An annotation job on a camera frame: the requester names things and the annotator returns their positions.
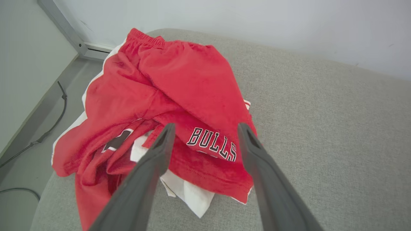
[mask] white wall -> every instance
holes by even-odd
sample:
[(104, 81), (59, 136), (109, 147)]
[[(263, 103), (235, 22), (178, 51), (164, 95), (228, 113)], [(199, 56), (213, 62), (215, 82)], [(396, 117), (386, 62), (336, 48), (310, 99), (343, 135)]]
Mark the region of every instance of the white wall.
[(0, 1), (0, 157), (76, 56), (35, 0)]
[(411, 80), (410, 0), (55, 0), (80, 37), (179, 28), (308, 53)]

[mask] red garment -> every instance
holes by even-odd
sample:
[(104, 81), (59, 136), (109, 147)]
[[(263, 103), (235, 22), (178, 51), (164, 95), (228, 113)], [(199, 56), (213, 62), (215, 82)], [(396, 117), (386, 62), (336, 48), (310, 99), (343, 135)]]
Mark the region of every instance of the red garment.
[(134, 167), (133, 141), (154, 130), (143, 145), (149, 148), (168, 123), (176, 129), (169, 169), (246, 203), (253, 182), (242, 165), (237, 125), (255, 128), (226, 59), (213, 46), (165, 42), (137, 29), (117, 50), (88, 86), (85, 114), (53, 152), (59, 176), (76, 173), (83, 230)]

